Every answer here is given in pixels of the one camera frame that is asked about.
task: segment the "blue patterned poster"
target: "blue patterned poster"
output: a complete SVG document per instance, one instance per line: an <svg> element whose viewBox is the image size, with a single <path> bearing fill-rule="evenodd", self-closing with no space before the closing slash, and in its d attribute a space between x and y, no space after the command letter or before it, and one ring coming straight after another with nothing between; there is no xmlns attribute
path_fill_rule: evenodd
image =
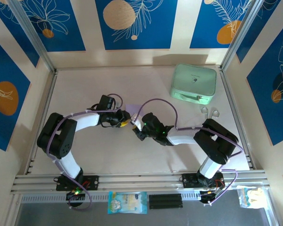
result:
<svg viewBox="0 0 283 226"><path fill-rule="evenodd" d="M283 141L283 29L247 77L273 145Z"/></svg>
<svg viewBox="0 0 283 226"><path fill-rule="evenodd" d="M0 17L5 25L14 36L24 33L9 7L2 2L0 0ZM70 0L22 0L20 3L48 52L85 51Z"/></svg>
<svg viewBox="0 0 283 226"><path fill-rule="evenodd" d="M0 149L6 151L30 81L0 46Z"/></svg>
<svg viewBox="0 0 283 226"><path fill-rule="evenodd" d="M263 27L267 23L268 19L274 12L275 8L278 6L280 0L265 0L257 13L253 23L251 24L249 30L247 31L244 39L242 40L239 48L237 49L237 57L240 62L245 58L251 46L254 44L255 40L259 36Z"/></svg>
<svg viewBox="0 0 283 226"><path fill-rule="evenodd" d="M190 48L228 48L251 0L204 0Z"/></svg>
<svg viewBox="0 0 283 226"><path fill-rule="evenodd" d="M177 0L95 0L106 50L170 48Z"/></svg>
<svg viewBox="0 0 283 226"><path fill-rule="evenodd" d="M30 43L28 37L22 30L18 21L14 17L13 13L10 11L9 7L0 1L0 18L9 29L10 33L13 35L14 39L18 42L19 46L25 52L29 60L36 67L39 61L39 55L34 49L33 45Z"/></svg>

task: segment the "mint green case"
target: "mint green case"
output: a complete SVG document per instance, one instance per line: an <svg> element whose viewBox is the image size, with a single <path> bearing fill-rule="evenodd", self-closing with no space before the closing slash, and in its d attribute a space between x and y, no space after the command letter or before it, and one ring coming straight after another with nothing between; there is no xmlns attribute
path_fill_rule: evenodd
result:
<svg viewBox="0 0 283 226"><path fill-rule="evenodd" d="M175 68L170 90L171 97L207 105L216 90L215 70L193 65L178 64Z"/></svg>

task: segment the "orange circle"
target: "orange circle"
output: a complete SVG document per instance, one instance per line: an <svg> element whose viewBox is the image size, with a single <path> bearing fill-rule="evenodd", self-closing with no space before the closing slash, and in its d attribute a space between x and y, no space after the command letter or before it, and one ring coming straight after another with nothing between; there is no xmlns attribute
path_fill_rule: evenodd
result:
<svg viewBox="0 0 283 226"><path fill-rule="evenodd" d="M6 116L11 116L16 112L18 103L18 91L14 84L9 81L0 82L0 112Z"/></svg>
<svg viewBox="0 0 283 226"><path fill-rule="evenodd" d="M42 34L43 34L46 38L48 38L48 39L51 39L51 38L53 38L53 36L54 36L54 33L53 33L51 30L49 30L49 29L44 29L44 30L42 31Z"/></svg>
<svg viewBox="0 0 283 226"><path fill-rule="evenodd" d="M217 34L217 41L220 44L230 44L236 34L239 26L241 24L240 20L235 20L230 24L223 26Z"/></svg>
<svg viewBox="0 0 283 226"><path fill-rule="evenodd" d="M272 101L274 101L277 104L280 102L280 100L281 100L281 92L276 89L272 92Z"/></svg>

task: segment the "case handle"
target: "case handle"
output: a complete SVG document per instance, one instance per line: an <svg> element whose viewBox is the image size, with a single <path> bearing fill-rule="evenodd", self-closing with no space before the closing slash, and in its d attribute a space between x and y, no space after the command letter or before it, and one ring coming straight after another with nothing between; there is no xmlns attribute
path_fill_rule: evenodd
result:
<svg viewBox="0 0 283 226"><path fill-rule="evenodd" d="M184 94L180 94L180 93L178 93L179 94L179 96L180 96L180 98L182 99L182 100L185 100L185 101L191 101L191 99L192 100L196 100L196 101L200 101L200 99L201 99L201 96L196 96L196 97L189 97L189 96L186 96L186 95L184 95Z"/></svg>

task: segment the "snack packet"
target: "snack packet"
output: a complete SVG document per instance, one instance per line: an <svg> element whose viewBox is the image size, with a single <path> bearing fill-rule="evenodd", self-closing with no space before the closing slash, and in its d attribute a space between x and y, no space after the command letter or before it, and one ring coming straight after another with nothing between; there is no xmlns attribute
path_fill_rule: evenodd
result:
<svg viewBox="0 0 283 226"><path fill-rule="evenodd" d="M146 192L109 192L108 214L147 213Z"/></svg>
<svg viewBox="0 0 283 226"><path fill-rule="evenodd" d="M242 208L260 209L267 207L266 195L260 187L237 186Z"/></svg>

